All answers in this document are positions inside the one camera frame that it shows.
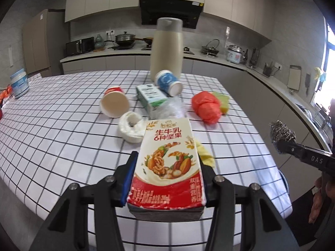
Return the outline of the person's right hand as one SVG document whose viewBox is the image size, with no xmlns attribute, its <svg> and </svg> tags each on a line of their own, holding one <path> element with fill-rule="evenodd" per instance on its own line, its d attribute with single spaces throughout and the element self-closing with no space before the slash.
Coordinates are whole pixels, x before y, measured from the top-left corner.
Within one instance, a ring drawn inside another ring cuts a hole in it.
<svg viewBox="0 0 335 251">
<path fill-rule="evenodd" d="M 313 198 L 313 205 L 311 208 L 311 213 L 309 215 L 308 222 L 309 223 L 314 223 L 320 213 L 323 200 L 324 198 L 322 197 L 322 177 L 319 177 L 315 182 L 314 185 L 318 188 L 318 192 L 315 193 L 314 198 Z M 334 180 L 330 179 L 325 187 L 325 193 L 326 195 L 334 202 L 334 196 L 335 196 L 335 186 L 334 186 Z"/>
</svg>

